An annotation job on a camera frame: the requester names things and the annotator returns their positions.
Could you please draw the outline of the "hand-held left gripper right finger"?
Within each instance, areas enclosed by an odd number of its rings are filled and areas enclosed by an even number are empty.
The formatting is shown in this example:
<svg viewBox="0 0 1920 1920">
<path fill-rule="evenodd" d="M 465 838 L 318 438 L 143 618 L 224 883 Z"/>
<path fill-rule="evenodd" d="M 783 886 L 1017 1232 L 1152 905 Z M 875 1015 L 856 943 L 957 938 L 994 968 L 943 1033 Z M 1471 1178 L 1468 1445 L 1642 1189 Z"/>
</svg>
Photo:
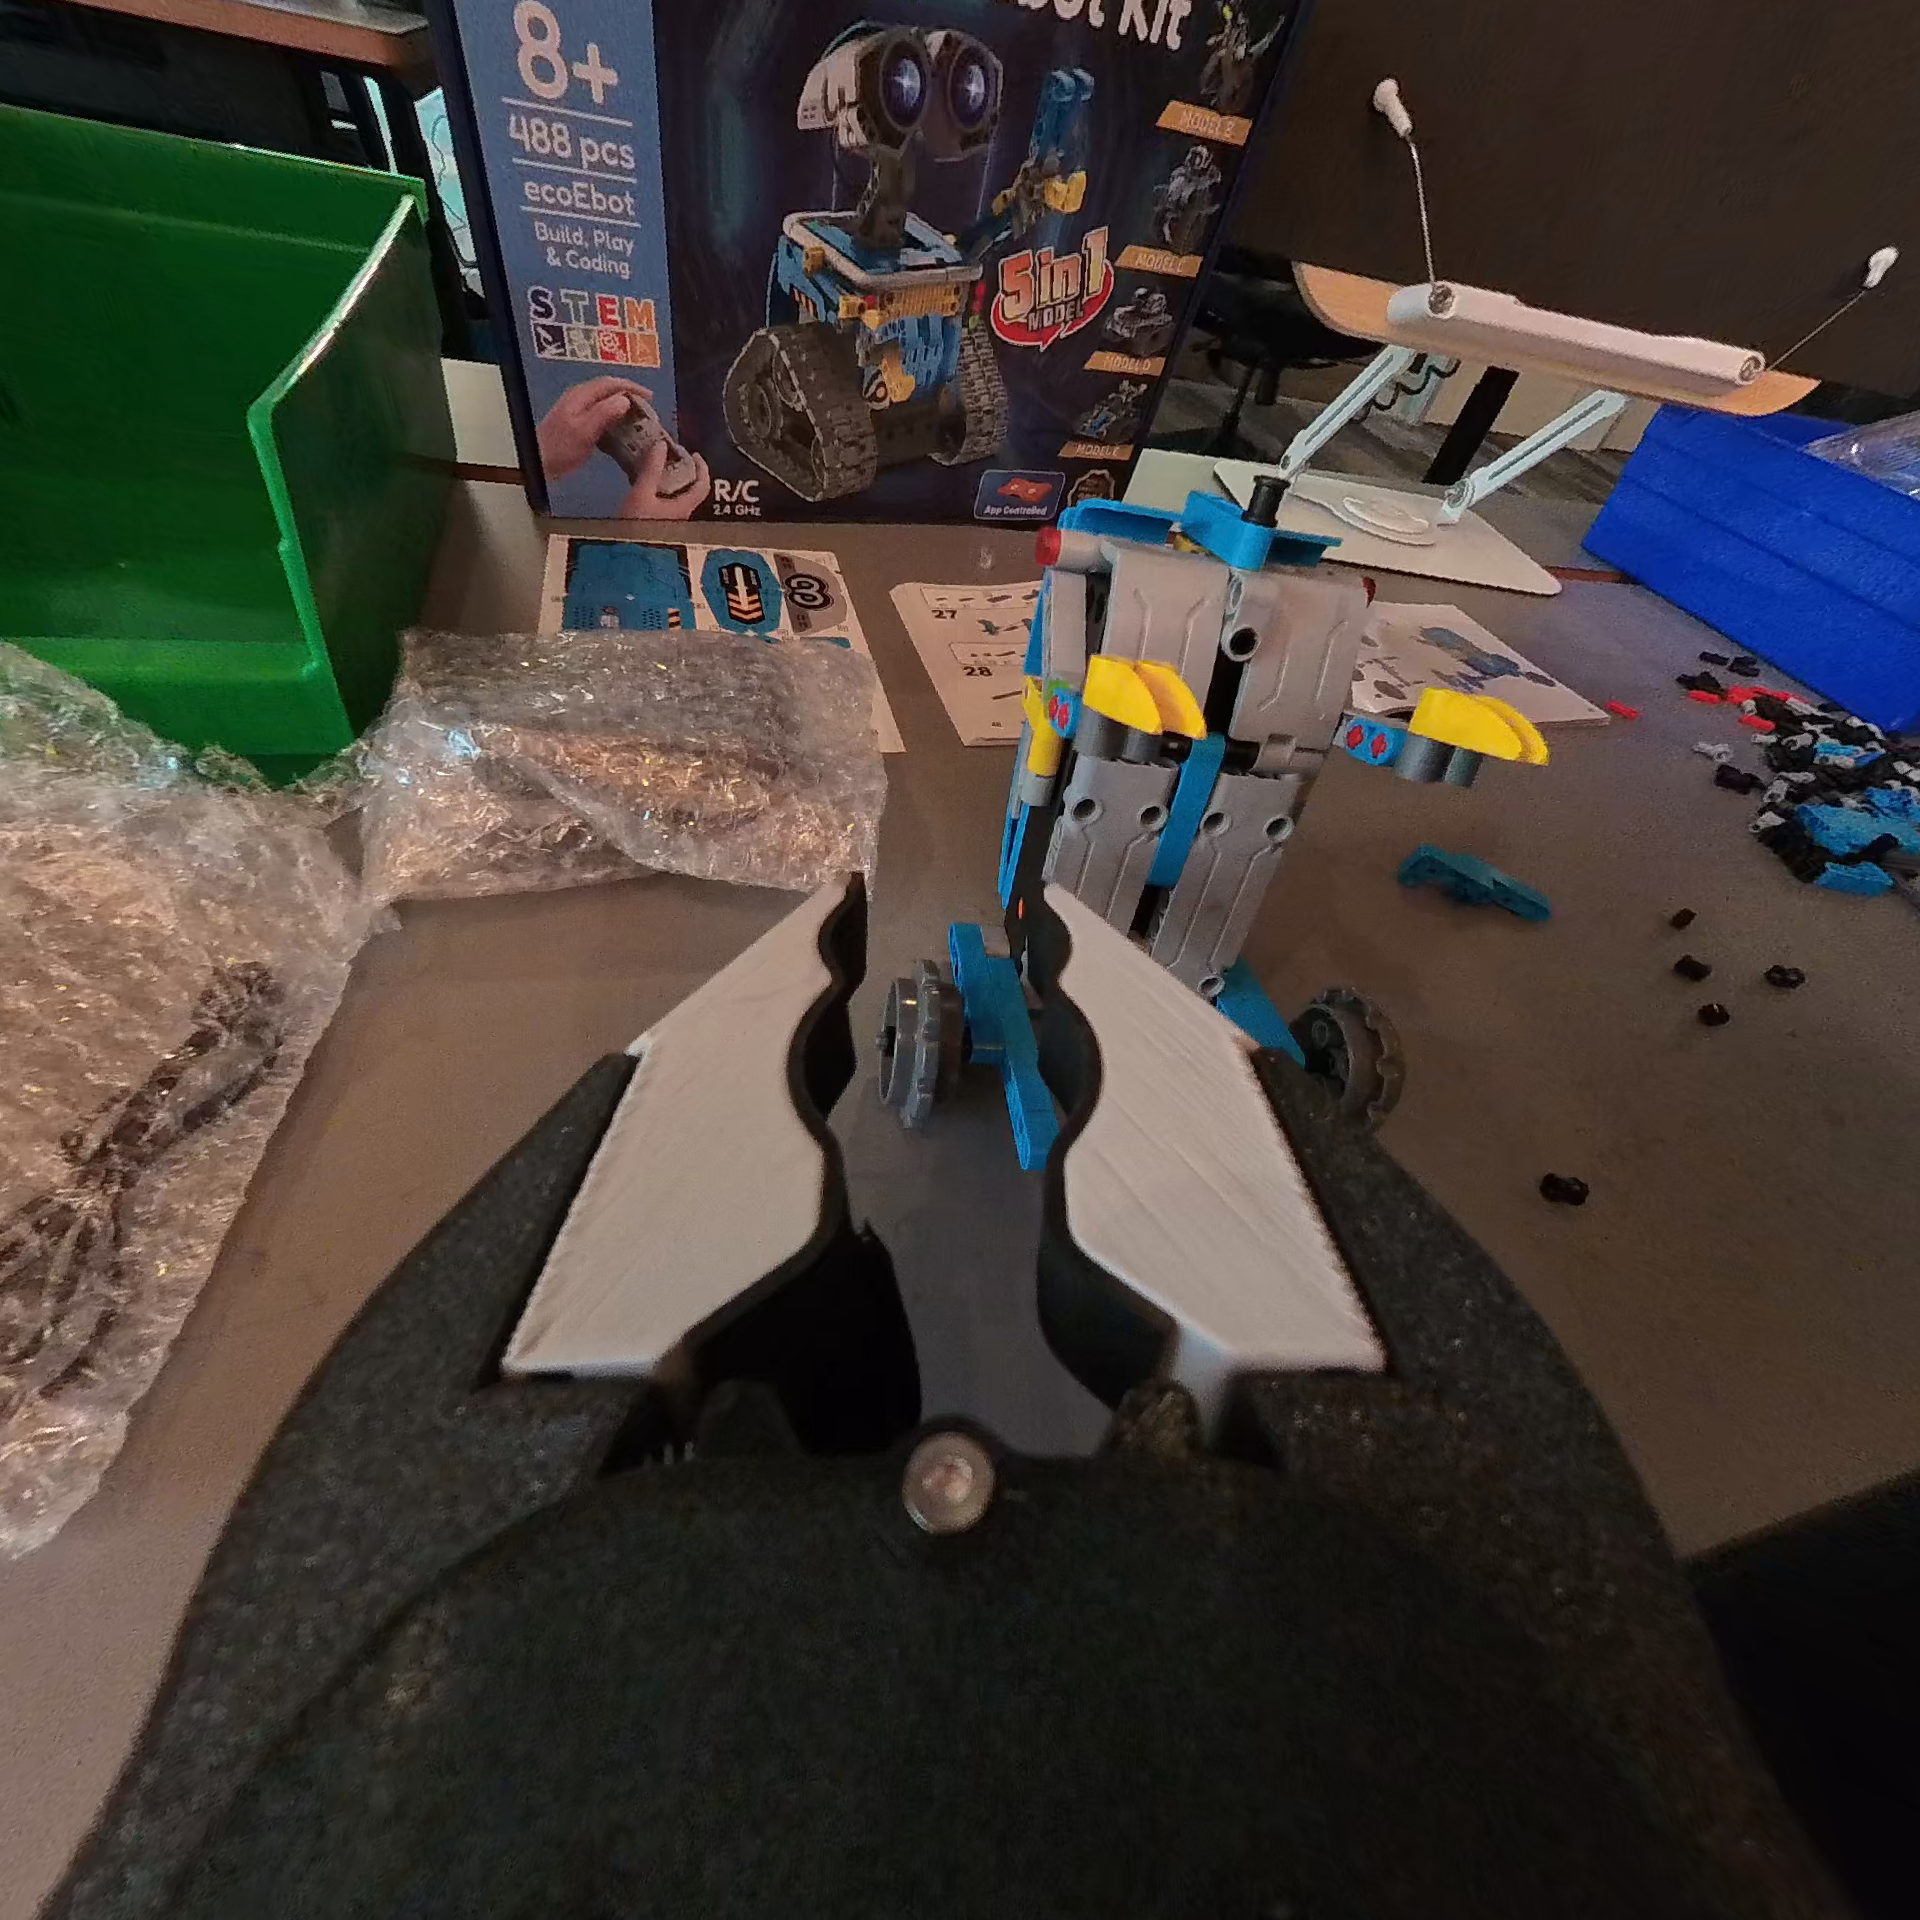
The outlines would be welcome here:
<svg viewBox="0 0 1920 1920">
<path fill-rule="evenodd" d="M 1098 912 L 1044 886 L 1047 1081 L 1039 1309 L 1118 1406 L 1180 1386 L 1220 1431 L 1239 1379 L 1381 1374 L 1386 1344 L 1257 1074 L 1257 1043 Z"/>
</svg>

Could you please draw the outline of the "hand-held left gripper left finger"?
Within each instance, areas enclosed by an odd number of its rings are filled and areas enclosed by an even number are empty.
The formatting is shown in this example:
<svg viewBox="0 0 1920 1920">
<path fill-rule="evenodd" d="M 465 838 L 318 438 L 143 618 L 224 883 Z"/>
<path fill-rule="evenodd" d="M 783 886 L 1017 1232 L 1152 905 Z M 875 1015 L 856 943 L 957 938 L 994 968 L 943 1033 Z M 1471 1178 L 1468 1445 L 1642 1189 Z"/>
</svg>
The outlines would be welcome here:
<svg viewBox="0 0 1920 1920">
<path fill-rule="evenodd" d="M 629 1043 L 500 1378 L 638 1379 L 683 1435 L 762 1386 L 814 1455 L 921 1425 L 901 1285 L 828 1127 L 867 956 L 867 879 L 830 875 Z"/>
</svg>

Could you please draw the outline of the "blue beam with holes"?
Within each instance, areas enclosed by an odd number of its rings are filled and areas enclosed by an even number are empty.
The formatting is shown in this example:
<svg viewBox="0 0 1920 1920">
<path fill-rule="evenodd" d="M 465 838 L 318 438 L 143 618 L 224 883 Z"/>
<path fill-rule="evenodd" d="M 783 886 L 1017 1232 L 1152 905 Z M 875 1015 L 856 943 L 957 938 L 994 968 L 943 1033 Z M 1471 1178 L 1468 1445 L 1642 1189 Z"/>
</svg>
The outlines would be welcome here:
<svg viewBox="0 0 1920 1920">
<path fill-rule="evenodd" d="M 1402 890 L 1431 890 L 1460 905 L 1497 909 L 1524 923 L 1549 923 L 1553 900 L 1524 879 L 1463 850 L 1418 844 L 1397 868 Z"/>
</svg>

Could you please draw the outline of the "grey desk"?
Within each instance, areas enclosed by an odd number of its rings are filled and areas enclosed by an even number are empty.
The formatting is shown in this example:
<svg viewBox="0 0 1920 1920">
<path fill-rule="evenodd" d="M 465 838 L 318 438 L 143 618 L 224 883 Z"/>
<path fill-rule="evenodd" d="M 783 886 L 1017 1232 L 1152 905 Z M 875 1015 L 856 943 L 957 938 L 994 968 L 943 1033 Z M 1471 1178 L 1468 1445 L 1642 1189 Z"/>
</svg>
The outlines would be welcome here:
<svg viewBox="0 0 1920 1920">
<path fill-rule="evenodd" d="M 1549 1323 L 1681 1558 L 1917 1481 L 1917 912 L 1799 886 L 1749 838 L 1692 752 L 1734 728 L 1671 681 L 1712 645 L 1696 623 L 1588 571 L 1530 614 L 1466 606 L 1642 718 L 1468 793 L 1340 761 L 1250 943 L 1261 978 L 1281 1006 L 1350 983 L 1401 1026 L 1384 1147 Z M 1418 844 L 1524 879 L 1553 919 L 1401 886 Z M 638 875 L 403 900 L 361 949 L 101 1487 L 3 1560 L 3 1917 L 61 1885 L 222 1523 L 369 1292 L 786 905 Z M 1681 951 L 1715 978 L 1671 974 Z M 1767 966 L 1807 983 L 1772 989 Z M 1727 1028 L 1696 1023 L 1706 1001 Z M 1546 1204 L 1541 1174 L 1590 1200 Z"/>
</svg>

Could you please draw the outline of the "blue toy robot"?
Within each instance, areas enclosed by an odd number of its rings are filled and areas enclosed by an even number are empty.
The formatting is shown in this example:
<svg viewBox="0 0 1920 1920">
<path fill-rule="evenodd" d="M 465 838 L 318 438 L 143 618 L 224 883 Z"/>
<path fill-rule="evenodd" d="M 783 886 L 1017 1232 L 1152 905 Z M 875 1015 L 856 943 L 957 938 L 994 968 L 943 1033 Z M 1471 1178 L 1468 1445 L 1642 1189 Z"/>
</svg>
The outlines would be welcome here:
<svg viewBox="0 0 1920 1920">
<path fill-rule="evenodd" d="M 1549 742 L 1519 707 L 1451 685 L 1401 722 L 1366 718 L 1351 681 L 1372 594 L 1326 561 L 1337 537 L 1281 530 L 1285 492 L 1261 477 L 1240 508 L 1189 492 L 1176 514 L 1080 502 L 1040 530 L 998 858 L 1008 949 L 951 923 L 948 972 L 917 960 L 888 983 L 875 1091 L 903 1130 L 931 1122 L 961 1069 L 994 1069 L 1019 1164 L 1044 1164 L 1060 1119 L 1028 912 L 1047 883 L 1297 1059 L 1347 1116 L 1397 1109 L 1397 1028 L 1355 989 L 1285 1023 L 1240 957 L 1257 909 L 1332 752 L 1468 787 L 1487 758 L 1546 764 Z"/>
</svg>

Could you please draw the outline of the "small bubble wrap bag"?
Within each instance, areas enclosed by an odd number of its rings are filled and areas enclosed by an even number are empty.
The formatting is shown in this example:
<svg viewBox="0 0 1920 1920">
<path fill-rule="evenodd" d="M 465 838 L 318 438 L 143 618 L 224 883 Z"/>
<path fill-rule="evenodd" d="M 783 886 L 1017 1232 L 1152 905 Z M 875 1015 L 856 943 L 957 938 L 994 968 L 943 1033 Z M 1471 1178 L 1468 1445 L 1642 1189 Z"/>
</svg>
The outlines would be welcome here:
<svg viewBox="0 0 1920 1920">
<path fill-rule="evenodd" d="M 294 783 L 385 900 L 640 873 L 809 895 L 875 875 L 875 670 L 727 630 L 403 635 L 386 707 Z"/>
</svg>

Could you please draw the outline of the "large bubble wrap bag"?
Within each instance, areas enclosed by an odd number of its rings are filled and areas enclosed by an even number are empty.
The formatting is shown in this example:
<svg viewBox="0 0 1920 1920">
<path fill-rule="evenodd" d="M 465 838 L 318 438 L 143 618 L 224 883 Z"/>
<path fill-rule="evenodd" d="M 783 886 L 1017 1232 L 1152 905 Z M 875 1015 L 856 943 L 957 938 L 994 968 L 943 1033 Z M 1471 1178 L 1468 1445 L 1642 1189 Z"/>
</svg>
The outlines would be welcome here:
<svg viewBox="0 0 1920 1920">
<path fill-rule="evenodd" d="M 302 791 L 3 645 L 3 1558 L 99 1492 L 385 912 Z"/>
</svg>

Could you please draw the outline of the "instruction booklet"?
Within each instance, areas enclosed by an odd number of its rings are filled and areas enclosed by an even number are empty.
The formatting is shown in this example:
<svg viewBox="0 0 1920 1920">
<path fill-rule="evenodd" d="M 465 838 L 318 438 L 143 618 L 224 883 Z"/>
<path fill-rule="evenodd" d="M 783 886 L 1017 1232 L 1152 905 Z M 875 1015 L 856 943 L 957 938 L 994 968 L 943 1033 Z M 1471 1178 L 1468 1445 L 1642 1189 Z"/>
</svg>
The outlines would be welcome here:
<svg viewBox="0 0 1920 1920">
<path fill-rule="evenodd" d="M 909 639 L 965 747 L 1017 742 L 1039 581 L 903 585 L 892 589 Z M 1526 660 L 1456 606 L 1386 604 L 1367 616 L 1351 707 L 1402 718 L 1418 693 L 1487 693 L 1541 729 L 1605 728 L 1613 712 Z"/>
</svg>

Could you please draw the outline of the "blue sticker sheet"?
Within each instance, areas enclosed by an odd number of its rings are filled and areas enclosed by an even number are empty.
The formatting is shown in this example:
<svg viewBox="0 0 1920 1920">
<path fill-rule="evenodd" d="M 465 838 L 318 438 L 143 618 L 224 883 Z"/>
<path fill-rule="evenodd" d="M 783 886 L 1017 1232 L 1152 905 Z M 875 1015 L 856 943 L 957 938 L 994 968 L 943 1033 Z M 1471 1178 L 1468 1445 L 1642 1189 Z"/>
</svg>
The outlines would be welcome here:
<svg viewBox="0 0 1920 1920">
<path fill-rule="evenodd" d="M 541 635 L 697 630 L 874 660 L 840 561 L 786 539 L 546 539 Z"/>
</svg>

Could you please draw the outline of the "white board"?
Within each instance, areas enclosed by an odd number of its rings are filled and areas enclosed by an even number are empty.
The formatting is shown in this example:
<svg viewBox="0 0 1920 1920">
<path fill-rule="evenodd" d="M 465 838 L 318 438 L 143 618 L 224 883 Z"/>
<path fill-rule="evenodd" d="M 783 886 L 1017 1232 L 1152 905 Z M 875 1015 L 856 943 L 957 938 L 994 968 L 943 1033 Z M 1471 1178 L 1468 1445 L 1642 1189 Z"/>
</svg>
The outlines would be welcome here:
<svg viewBox="0 0 1920 1920">
<path fill-rule="evenodd" d="M 1189 492 L 1231 497 L 1239 508 L 1270 463 L 1214 459 L 1149 447 L 1125 488 L 1126 503 L 1176 510 Z M 1486 587 L 1553 598 L 1561 581 L 1494 530 L 1483 514 L 1441 521 L 1444 502 L 1418 488 L 1306 466 L 1288 479 L 1280 527 L 1332 539 L 1326 561 L 1360 575 L 1402 575 L 1446 587 Z"/>
</svg>

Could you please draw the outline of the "pile of small building pieces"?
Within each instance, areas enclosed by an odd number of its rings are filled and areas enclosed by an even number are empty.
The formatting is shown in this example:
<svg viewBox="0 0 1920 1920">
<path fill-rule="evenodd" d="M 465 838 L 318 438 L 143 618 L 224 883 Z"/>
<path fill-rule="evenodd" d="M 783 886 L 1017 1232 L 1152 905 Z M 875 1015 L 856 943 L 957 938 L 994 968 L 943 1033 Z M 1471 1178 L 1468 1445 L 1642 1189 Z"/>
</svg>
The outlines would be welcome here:
<svg viewBox="0 0 1920 1920">
<path fill-rule="evenodd" d="M 1702 653 L 1675 689 L 1737 722 L 1702 739 L 1715 787 L 1752 803 L 1749 838 L 1799 886 L 1917 909 L 1917 735 L 1749 678 L 1756 660 Z"/>
</svg>

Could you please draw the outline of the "white stand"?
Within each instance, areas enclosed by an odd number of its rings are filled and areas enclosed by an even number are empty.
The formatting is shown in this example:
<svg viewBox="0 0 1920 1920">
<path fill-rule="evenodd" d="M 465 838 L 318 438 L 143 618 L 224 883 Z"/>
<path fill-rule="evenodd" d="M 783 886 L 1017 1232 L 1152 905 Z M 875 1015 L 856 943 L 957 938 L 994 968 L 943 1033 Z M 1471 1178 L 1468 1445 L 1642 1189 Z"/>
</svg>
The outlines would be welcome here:
<svg viewBox="0 0 1920 1920">
<path fill-rule="evenodd" d="M 1384 346 L 1350 388 L 1332 397 L 1295 438 L 1285 443 L 1270 477 L 1255 487 L 1255 497 L 1280 502 L 1306 472 L 1310 459 L 1357 417 L 1372 414 L 1381 397 L 1401 391 L 1414 363 L 1434 360 L 1431 351 Z M 1546 463 L 1567 443 L 1580 442 L 1592 428 L 1613 425 L 1629 406 L 1626 392 L 1614 391 L 1580 391 L 1567 409 L 1538 425 L 1533 436 L 1507 447 L 1497 459 L 1468 470 L 1466 457 L 1494 428 L 1507 397 L 1519 385 L 1519 371 L 1511 366 L 1487 366 L 1480 371 L 1471 392 L 1455 417 L 1455 433 L 1428 470 L 1428 481 L 1446 479 L 1446 496 L 1434 510 L 1434 524 L 1460 524 L 1486 497 L 1507 488 L 1513 479 Z"/>
</svg>

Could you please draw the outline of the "blue bin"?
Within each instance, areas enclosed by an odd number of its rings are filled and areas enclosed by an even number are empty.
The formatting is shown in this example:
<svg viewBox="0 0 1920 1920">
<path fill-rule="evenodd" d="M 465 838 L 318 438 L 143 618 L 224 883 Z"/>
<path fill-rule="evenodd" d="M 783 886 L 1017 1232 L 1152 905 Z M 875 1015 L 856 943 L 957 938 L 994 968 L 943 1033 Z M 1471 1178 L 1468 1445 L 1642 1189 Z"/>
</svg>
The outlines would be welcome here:
<svg viewBox="0 0 1920 1920">
<path fill-rule="evenodd" d="M 1831 425 L 1660 406 L 1597 561 L 1889 733 L 1917 729 L 1917 497 L 1815 457 Z"/>
</svg>

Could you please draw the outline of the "robot kit box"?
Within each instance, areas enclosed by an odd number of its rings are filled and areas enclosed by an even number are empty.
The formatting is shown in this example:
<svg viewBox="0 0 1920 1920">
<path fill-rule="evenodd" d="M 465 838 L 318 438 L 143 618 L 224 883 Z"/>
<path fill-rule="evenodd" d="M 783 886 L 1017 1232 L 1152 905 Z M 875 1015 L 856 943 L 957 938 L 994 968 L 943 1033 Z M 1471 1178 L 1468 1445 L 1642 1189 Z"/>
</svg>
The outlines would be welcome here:
<svg viewBox="0 0 1920 1920">
<path fill-rule="evenodd" d="M 426 4 L 532 502 L 1130 487 L 1297 4 Z"/>
</svg>

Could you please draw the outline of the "green bin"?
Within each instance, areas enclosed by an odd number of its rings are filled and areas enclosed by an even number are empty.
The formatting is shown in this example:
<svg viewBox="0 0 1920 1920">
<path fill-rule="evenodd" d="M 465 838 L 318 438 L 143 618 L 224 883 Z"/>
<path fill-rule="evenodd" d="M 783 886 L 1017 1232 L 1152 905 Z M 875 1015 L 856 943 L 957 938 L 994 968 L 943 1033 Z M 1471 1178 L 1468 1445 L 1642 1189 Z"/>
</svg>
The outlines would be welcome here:
<svg viewBox="0 0 1920 1920">
<path fill-rule="evenodd" d="M 3 640 L 269 776 L 377 719 L 454 488 L 426 214 L 3 107 Z"/>
</svg>

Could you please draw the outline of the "clear plastic bag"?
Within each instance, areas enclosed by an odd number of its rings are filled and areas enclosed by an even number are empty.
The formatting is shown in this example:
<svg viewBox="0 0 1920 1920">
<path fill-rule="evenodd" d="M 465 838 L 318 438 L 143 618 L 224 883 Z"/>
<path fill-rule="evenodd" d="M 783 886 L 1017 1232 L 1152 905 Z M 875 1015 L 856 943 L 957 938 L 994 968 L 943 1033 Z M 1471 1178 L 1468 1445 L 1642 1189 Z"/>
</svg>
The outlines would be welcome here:
<svg viewBox="0 0 1920 1920">
<path fill-rule="evenodd" d="M 1876 423 L 1833 425 L 1810 442 L 1807 454 L 1872 479 L 1889 492 L 1917 497 L 1917 409 Z"/>
</svg>

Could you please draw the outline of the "dark board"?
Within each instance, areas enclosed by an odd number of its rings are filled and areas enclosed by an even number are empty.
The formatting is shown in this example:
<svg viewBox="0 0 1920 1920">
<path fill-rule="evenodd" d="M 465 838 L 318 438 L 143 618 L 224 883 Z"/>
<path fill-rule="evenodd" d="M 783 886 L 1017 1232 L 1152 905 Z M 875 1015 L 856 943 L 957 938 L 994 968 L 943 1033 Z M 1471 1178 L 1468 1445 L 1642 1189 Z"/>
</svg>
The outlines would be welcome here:
<svg viewBox="0 0 1920 1920">
<path fill-rule="evenodd" d="M 1231 244 L 1917 392 L 1917 4 L 1305 4 Z"/>
</svg>

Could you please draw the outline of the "wooden shelf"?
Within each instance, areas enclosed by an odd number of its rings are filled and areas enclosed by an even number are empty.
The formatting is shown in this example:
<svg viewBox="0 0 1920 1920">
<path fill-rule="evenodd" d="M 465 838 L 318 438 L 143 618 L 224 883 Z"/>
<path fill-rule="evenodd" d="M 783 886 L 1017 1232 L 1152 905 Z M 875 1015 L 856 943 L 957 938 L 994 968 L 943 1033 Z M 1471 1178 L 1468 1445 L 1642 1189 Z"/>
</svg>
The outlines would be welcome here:
<svg viewBox="0 0 1920 1920">
<path fill-rule="evenodd" d="M 121 15 L 274 45 L 386 77 L 435 78 L 426 12 L 400 4 L 54 4 L 67 12 Z"/>
</svg>

